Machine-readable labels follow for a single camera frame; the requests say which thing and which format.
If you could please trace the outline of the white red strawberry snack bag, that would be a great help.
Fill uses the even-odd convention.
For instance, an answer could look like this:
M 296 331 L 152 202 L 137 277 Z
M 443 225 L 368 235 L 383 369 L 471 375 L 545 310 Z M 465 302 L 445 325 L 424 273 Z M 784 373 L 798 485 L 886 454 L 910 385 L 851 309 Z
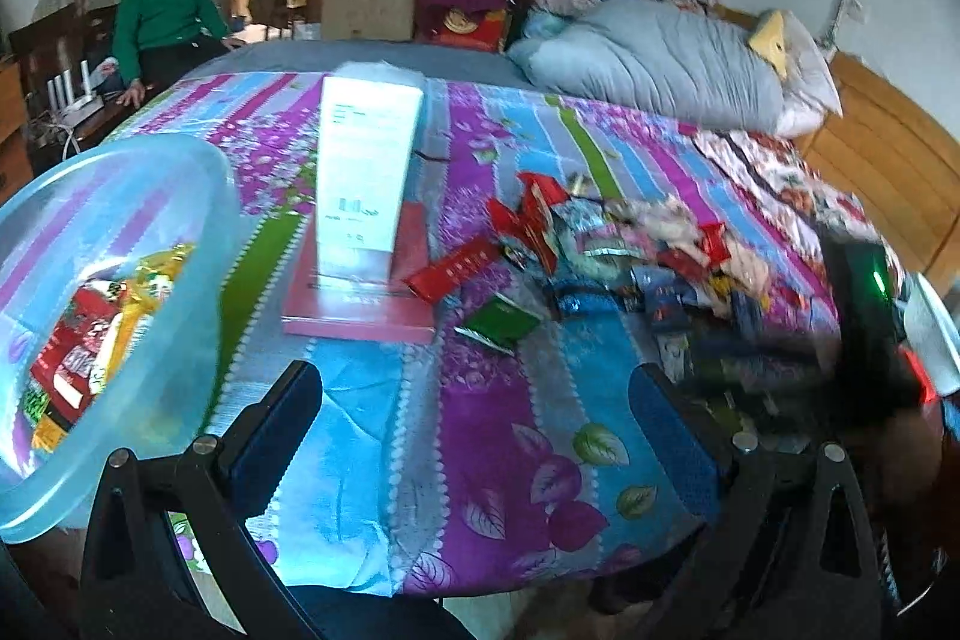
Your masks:
M 29 367 L 31 380 L 49 398 L 52 416 L 67 427 L 106 388 L 101 344 L 121 310 L 122 287 L 119 281 L 88 281 L 78 287 Z

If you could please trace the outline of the yellow green snack bag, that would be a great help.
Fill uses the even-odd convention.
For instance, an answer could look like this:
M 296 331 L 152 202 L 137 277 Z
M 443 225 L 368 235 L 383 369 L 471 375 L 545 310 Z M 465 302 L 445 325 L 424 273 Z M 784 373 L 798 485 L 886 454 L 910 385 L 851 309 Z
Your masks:
M 104 380 L 110 380 L 121 370 L 128 354 L 151 328 L 194 250 L 194 244 L 178 244 L 146 255 L 139 261 L 132 278 L 124 281 L 121 310 L 110 322 L 101 344 L 101 353 L 106 356 Z

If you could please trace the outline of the wooden headboard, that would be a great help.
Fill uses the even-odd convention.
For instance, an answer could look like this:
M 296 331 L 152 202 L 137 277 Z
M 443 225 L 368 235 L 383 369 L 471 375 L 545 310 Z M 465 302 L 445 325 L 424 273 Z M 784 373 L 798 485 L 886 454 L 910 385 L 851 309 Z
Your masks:
M 856 195 L 910 273 L 958 286 L 958 142 L 846 52 L 830 60 L 843 112 L 794 142 L 815 174 Z

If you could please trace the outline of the colourful floral bed sheet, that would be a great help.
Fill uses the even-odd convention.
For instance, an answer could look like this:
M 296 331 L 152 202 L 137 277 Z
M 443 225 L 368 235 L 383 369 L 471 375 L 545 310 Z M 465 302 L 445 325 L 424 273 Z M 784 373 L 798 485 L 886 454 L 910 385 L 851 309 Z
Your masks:
M 322 80 L 226 73 L 181 81 L 124 125 L 223 151 L 241 198 L 241 252 L 223 287 L 217 386 L 224 429 L 295 359 L 319 370 L 319 416 L 254 541 L 286 585 L 472 596 L 612 573 L 695 528 L 628 406 L 656 354 L 635 314 L 557 319 L 532 276 L 496 262 L 436 310 L 425 346 L 306 339 L 281 314 L 316 181 Z M 583 99 L 434 80 L 407 197 L 443 257 L 516 206 L 527 172 L 596 177 L 606 197 L 677 198 L 765 260 L 770 326 L 838 336 L 822 273 L 794 250 L 688 125 Z

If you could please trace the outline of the clear blue plastic basin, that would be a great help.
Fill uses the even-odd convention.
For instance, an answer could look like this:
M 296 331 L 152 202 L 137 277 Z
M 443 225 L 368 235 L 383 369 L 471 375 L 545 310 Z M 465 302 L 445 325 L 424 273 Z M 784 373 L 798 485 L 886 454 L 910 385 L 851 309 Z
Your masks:
M 112 452 L 199 432 L 240 227 L 228 159 L 185 135 L 83 152 L 3 205 L 3 541 L 83 528 Z

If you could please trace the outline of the flat pink red box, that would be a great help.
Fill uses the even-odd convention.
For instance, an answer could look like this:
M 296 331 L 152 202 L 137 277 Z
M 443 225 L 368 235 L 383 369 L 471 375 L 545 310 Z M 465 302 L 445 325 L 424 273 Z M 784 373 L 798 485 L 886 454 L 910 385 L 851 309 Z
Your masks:
M 283 331 L 311 338 L 430 344 L 436 333 L 433 306 L 405 283 L 429 259 L 425 206 L 405 202 L 387 283 L 321 275 L 316 216 L 311 214 L 281 309 Z

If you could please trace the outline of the grey folded quilt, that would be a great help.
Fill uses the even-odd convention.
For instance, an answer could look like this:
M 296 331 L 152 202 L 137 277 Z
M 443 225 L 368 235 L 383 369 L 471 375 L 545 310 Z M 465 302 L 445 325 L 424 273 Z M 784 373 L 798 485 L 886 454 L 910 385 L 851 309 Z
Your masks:
M 547 39 L 514 42 L 508 57 L 546 92 L 715 130 L 771 131 L 784 109 L 781 80 L 745 29 L 656 0 L 607 0 Z

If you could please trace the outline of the long red snack bar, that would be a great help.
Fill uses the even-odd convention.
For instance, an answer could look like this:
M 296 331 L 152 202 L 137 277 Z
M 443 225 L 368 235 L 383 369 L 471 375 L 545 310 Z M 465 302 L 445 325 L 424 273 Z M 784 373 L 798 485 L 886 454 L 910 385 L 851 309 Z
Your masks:
M 405 280 L 405 284 L 418 299 L 428 304 L 438 304 L 499 258 L 500 245 L 487 237 L 473 237 L 446 253 L 442 259 L 415 271 Z

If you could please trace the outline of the white wifi router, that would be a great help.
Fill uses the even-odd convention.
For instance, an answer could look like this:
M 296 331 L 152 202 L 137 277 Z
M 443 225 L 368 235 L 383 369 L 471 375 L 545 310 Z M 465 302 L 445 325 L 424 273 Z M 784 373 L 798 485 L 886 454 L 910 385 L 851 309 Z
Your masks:
M 80 62 L 80 87 L 75 88 L 73 71 L 70 68 L 56 74 L 46 83 L 49 113 L 57 127 L 73 130 L 91 119 L 104 107 L 104 101 L 94 91 L 91 71 L 86 60 Z

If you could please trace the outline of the white tall box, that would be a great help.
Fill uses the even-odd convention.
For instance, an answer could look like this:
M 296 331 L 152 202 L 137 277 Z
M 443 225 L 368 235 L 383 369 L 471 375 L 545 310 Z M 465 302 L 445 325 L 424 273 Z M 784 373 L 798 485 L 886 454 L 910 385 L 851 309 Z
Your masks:
M 387 62 L 326 74 L 317 130 L 316 247 L 322 276 L 389 281 L 427 80 Z

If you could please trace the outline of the person in green sweater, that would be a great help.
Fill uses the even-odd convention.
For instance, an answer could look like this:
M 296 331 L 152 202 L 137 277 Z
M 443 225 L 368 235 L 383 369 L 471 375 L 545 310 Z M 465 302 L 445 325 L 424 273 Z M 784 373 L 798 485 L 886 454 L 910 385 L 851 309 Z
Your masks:
M 150 89 L 242 46 L 213 0 L 121 0 L 112 37 L 124 85 L 117 104 L 138 109 Z

